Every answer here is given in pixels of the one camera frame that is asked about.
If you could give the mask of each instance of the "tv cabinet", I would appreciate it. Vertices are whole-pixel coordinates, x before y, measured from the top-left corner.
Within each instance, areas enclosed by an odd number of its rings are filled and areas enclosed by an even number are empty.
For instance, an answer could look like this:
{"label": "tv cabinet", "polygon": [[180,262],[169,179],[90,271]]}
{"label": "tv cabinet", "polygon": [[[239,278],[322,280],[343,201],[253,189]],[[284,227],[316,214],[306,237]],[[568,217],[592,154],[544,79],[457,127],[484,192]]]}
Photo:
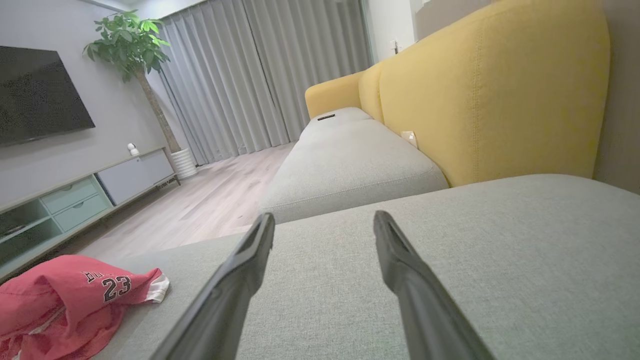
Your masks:
{"label": "tv cabinet", "polygon": [[174,178],[164,150],[153,149],[0,210],[0,283]]}

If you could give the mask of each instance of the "gray sofa cushion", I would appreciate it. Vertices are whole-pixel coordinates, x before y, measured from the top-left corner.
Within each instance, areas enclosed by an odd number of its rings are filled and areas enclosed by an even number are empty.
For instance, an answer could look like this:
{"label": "gray sofa cushion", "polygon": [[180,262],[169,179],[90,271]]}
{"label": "gray sofa cushion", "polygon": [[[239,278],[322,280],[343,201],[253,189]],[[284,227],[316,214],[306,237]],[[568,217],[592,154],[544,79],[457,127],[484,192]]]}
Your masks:
{"label": "gray sofa cushion", "polygon": [[[372,218],[389,211],[497,359],[640,358],[640,196],[559,175],[479,183],[276,227],[238,359],[406,359]],[[115,263],[158,266],[103,359],[148,357],[239,236]]]}
{"label": "gray sofa cushion", "polygon": [[309,123],[260,202],[279,224],[448,187],[433,161],[364,111],[332,113]]}

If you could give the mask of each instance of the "sofa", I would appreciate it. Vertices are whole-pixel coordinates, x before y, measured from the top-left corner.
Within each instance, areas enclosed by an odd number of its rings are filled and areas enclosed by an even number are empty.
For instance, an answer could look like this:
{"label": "sofa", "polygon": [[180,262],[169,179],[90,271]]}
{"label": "sofa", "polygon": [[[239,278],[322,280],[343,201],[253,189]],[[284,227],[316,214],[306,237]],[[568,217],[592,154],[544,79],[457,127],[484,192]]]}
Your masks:
{"label": "sofa", "polygon": [[[373,233],[388,211],[496,359],[640,358],[640,196],[529,175],[276,226],[237,359],[408,359]],[[171,280],[96,359],[145,359],[242,234],[116,261]]]}
{"label": "sofa", "polygon": [[591,178],[608,77],[597,0],[498,1],[309,88],[311,121],[260,210],[283,223],[504,177]]}

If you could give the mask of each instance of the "yellow upholstery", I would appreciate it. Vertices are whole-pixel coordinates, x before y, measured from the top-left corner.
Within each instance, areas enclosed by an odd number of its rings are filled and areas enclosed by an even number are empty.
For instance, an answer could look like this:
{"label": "yellow upholstery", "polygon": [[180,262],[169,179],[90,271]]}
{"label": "yellow upholstery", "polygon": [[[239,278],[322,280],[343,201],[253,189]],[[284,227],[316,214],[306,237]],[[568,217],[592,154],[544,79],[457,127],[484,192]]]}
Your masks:
{"label": "yellow upholstery", "polygon": [[372,118],[385,123],[380,102],[380,75],[385,61],[381,61],[365,70],[360,78],[360,104],[364,112]]}
{"label": "yellow upholstery", "polygon": [[342,108],[360,107],[360,77],[364,71],[311,86],[305,92],[309,117]]}
{"label": "yellow upholstery", "polygon": [[[374,85],[363,88],[374,76],[359,74],[355,91],[375,117]],[[415,132],[452,186],[592,177],[608,80],[597,0],[501,0],[385,60],[381,109],[389,129]]]}

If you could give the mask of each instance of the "green drawer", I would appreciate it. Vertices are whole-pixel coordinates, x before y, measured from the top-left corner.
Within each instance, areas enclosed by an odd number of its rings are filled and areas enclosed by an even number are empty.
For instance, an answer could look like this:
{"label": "green drawer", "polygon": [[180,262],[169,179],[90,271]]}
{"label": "green drawer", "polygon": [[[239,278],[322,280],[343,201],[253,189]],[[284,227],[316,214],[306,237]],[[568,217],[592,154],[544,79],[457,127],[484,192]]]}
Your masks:
{"label": "green drawer", "polygon": [[107,209],[107,207],[106,201],[100,195],[96,195],[72,208],[66,209],[54,218],[58,224],[60,224],[60,227],[62,227],[62,231],[67,232],[95,215],[98,215]]}
{"label": "green drawer", "polygon": [[41,199],[45,206],[47,206],[47,209],[49,209],[49,212],[55,214],[67,206],[71,206],[95,193],[98,193],[98,189],[95,188],[91,178],[88,177],[52,192],[49,195],[45,195],[41,197]]}

